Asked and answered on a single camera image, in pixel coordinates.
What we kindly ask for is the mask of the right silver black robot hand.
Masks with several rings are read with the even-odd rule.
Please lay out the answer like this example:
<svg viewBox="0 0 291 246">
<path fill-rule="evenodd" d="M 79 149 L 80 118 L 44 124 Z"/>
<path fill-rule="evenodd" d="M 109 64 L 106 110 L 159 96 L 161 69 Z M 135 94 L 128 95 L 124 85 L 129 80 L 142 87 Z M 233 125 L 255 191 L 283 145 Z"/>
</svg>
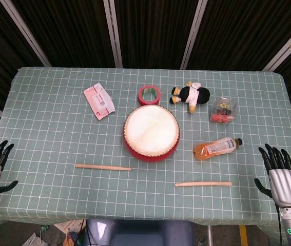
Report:
<svg viewBox="0 0 291 246">
<path fill-rule="evenodd" d="M 265 144 L 265 149 L 258 148 L 269 177 L 270 188 L 265 188 L 259 179 L 254 182 L 257 189 L 272 198 L 280 208 L 291 207 L 291 158 L 284 150 L 278 150 Z"/>
</svg>

